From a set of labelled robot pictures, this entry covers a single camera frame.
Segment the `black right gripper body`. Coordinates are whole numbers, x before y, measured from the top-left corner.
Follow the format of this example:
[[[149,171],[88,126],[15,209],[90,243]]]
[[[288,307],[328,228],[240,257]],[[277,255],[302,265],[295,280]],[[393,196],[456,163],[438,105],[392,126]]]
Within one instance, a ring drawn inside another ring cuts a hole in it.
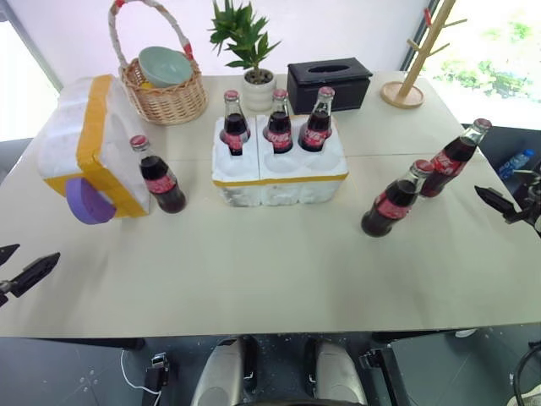
[[[514,207],[508,213],[508,223],[525,222],[540,234],[540,195],[524,195],[519,201],[520,211]]]

